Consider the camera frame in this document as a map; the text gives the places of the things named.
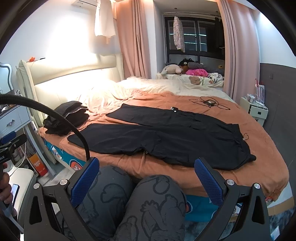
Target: gray patterned pants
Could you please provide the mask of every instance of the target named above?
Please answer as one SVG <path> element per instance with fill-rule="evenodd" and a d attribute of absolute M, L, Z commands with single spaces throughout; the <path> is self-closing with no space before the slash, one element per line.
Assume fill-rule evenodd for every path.
<path fill-rule="evenodd" d="M 185 203 L 168 176 L 150 176 L 135 187 L 125 171 L 105 166 L 77 211 L 98 240 L 183 241 Z M 66 223 L 65 235 L 74 239 Z"/>

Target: bed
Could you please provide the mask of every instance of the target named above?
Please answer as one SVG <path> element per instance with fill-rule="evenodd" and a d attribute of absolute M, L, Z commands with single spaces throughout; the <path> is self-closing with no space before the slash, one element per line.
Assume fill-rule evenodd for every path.
<path fill-rule="evenodd" d="M 247 133 L 251 153 L 257 157 L 233 171 L 219 171 L 225 179 L 233 179 L 239 185 L 261 184 L 266 197 L 277 200 L 289 181 L 287 166 L 275 144 L 264 129 L 228 95 L 216 88 L 184 83 L 180 79 L 146 80 L 131 77 L 123 80 L 121 54 L 101 56 L 90 54 L 88 58 L 44 59 L 33 63 L 21 61 L 17 80 L 23 95 L 51 108 L 70 100 L 79 100 L 88 106 L 90 118 L 79 130 L 91 123 L 124 123 L 106 116 L 122 103 L 138 106 L 170 109 L 172 106 L 184 111 L 203 113 L 226 123 L 238 123 L 242 133 Z M 213 96 L 225 111 L 192 103 L 200 96 Z M 85 161 L 82 148 L 68 142 L 67 136 L 46 134 L 42 127 L 44 114 L 32 111 L 39 134 L 47 143 L 62 152 Z M 194 169 L 172 166 L 146 153 L 133 156 L 107 155 L 91 152 L 100 165 L 117 165 L 137 179 L 153 174 L 171 176 L 186 194 L 206 196 Z"/>

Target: blue bed skirt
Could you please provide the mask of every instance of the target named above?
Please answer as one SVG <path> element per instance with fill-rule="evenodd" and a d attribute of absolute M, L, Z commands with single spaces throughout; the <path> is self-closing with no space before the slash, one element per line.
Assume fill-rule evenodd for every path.
<path fill-rule="evenodd" d="M 62 161 L 66 162 L 74 170 L 80 170 L 85 164 L 84 161 L 68 154 L 64 150 L 52 145 L 45 139 L 44 143 L 55 156 L 57 156 Z M 187 204 L 189 210 L 185 215 L 187 221 L 194 222 L 208 222 L 214 215 L 215 211 L 218 209 L 218 206 L 211 203 L 211 200 L 208 197 L 200 197 L 194 195 L 186 195 Z"/>

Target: white drawer unit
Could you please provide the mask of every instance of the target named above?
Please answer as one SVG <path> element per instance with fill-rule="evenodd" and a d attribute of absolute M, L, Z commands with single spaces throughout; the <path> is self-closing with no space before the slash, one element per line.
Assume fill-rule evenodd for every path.
<path fill-rule="evenodd" d="M 25 106 L 15 106 L 0 115 L 0 138 L 12 131 L 18 131 L 30 123 L 30 116 Z"/>
<path fill-rule="evenodd" d="M 239 105 L 243 107 L 260 125 L 263 126 L 268 115 L 268 108 L 256 103 L 250 103 L 246 98 L 241 97 Z"/>

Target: upholstered headboard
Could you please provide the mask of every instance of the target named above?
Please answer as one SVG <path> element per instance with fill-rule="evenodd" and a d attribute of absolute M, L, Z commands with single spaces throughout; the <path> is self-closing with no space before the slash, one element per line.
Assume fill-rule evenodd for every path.
<path fill-rule="evenodd" d="M 23 96 L 55 109 L 104 79 L 123 80 L 122 54 L 21 60 L 16 76 Z M 35 124 L 43 126 L 44 114 L 30 111 Z"/>

